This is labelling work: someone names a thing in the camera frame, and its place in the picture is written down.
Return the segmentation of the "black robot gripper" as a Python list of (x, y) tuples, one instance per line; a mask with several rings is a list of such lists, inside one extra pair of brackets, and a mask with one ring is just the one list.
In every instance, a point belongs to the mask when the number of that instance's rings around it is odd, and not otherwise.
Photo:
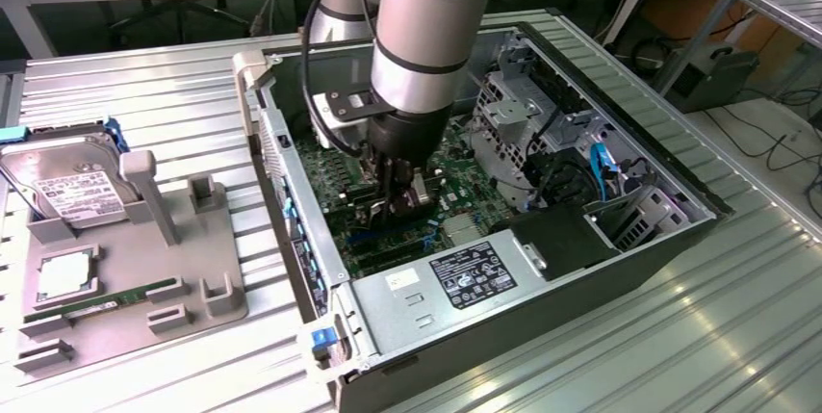
[(388, 161), (411, 168), (426, 168), (436, 151), (451, 116), (452, 106), (423, 114), (395, 110), (367, 121), (367, 143), (374, 172), (384, 173)]

